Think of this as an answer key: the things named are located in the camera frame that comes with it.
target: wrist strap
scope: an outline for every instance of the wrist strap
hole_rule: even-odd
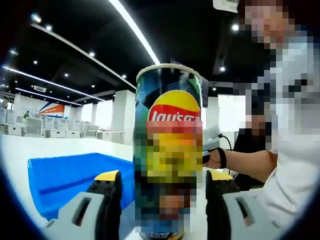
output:
[[[220,169],[225,169],[227,167],[227,157],[225,151],[221,148],[217,148],[220,155]]]

